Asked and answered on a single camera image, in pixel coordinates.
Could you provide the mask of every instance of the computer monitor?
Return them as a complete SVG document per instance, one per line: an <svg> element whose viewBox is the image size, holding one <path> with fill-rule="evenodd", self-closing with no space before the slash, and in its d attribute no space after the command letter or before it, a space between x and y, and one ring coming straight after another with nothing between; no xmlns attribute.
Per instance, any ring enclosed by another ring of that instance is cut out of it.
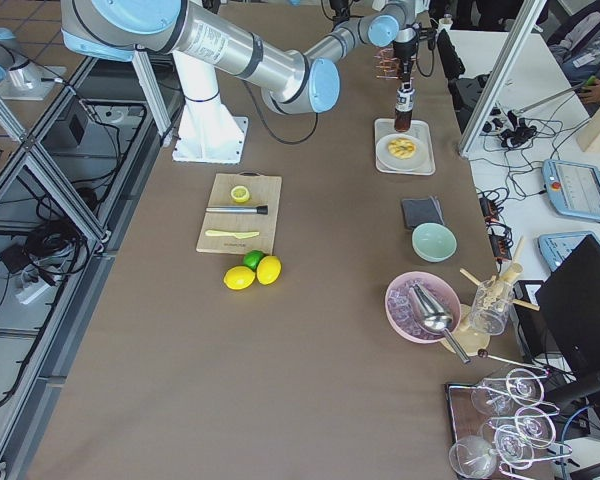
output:
<svg viewBox="0 0 600 480"><path fill-rule="evenodd" d="M571 392L594 391L600 372L600 244L588 235L537 292L540 311L571 367ZM600 419L600 391L587 395Z"/></svg>

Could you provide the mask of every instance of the lime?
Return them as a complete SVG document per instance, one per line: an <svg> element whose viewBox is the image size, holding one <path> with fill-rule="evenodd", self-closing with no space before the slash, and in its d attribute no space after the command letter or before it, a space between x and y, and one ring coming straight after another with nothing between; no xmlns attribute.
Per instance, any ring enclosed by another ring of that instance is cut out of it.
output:
<svg viewBox="0 0 600 480"><path fill-rule="evenodd" d="M249 189L244 185L236 185L231 189L231 199L236 203L247 202L251 198Z"/></svg>
<svg viewBox="0 0 600 480"><path fill-rule="evenodd" d="M242 259L242 264L245 267L249 267L251 270L253 270L255 272L256 268L258 268L258 264L260 263L260 260L262 260L264 258L264 256L265 256L264 252L262 252L260 250L251 250Z"/></svg>
<svg viewBox="0 0 600 480"><path fill-rule="evenodd" d="M269 285L278 279L281 271L282 263L278 257L271 255L260 260L256 275L261 284Z"/></svg>
<svg viewBox="0 0 600 480"><path fill-rule="evenodd" d="M224 284L231 290L242 290L253 283L256 274L243 265L230 268L224 275Z"/></svg>

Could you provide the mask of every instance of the blue cable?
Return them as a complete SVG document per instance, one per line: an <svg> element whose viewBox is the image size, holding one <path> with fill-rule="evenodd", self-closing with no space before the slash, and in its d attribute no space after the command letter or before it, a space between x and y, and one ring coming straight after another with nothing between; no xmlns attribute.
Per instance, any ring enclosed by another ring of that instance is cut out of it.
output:
<svg viewBox="0 0 600 480"><path fill-rule="evenodd" d="M564 441L567 438L567 430L569 430L569 426L571 425L571 422L573 422L573 420L578 415L580 415L585 410L588 410L589 408L592 408L592 405L587 405L585 407L582 407L582 408L576 410L576 412L569 417L569 420L567 420L567 423L564 424L564 428L562 429L562 436L560 437L560 444L561 444L560 445L560 455L562 455L562 453L563 453L562 445L564 444ZM567 465L567 462L565 462L563 459L560 459L560 469L562 470L562 480L568 480L566 465Z"/></svg>

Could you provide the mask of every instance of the sauce bottle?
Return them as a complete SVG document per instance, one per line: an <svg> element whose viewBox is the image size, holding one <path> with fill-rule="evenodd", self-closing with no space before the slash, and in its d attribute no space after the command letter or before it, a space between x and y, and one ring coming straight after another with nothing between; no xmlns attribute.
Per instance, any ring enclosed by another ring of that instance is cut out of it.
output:
<svg viewBox="0 0 600 480"><path fill-rule="evenodd" d="M406 132L411 128L411 116L413 114L413 78L408 82L402 82L397 92L395 120L393 128L396 132Z"/></svg>

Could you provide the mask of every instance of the cutting board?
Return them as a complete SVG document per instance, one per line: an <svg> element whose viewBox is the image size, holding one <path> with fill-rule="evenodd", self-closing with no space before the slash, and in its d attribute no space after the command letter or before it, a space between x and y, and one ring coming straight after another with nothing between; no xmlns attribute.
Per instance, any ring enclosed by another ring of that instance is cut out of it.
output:
<svg viewBox="0 0 600 480"><path fill-rule="evenodd" d="M276 235L278 220L278 204L282 177L266 175L233 175L216 174L208 207L237 205L231 200L231 189L236 185L244 185L249 189L251 198L240 205L268 205L267 215L249 213L205 213L196 250L205 253L233 253L243 255L251 250L262 250L266 254L273 253L273 241ZM231 232L259 231L257 237L238 240L233 237L207 237L206 230L226 230Z"/></svg>

